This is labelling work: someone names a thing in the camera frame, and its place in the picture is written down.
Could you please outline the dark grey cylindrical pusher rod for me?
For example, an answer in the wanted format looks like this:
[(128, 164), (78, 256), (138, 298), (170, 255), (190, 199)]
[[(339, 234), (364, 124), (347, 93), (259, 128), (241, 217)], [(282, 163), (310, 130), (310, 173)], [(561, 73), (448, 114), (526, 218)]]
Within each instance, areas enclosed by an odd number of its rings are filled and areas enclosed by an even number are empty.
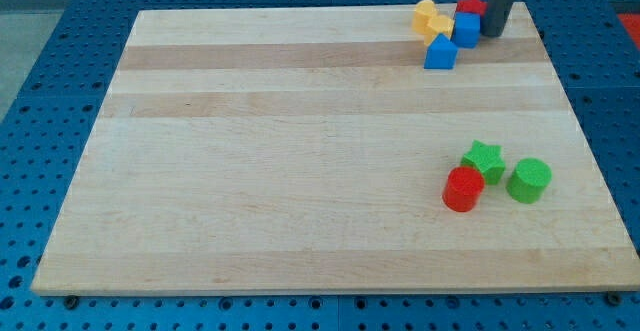
[(488, 0), (481, 19), (481, 33), (485, 37), (500, 37), (505, 29), (515, 0)]

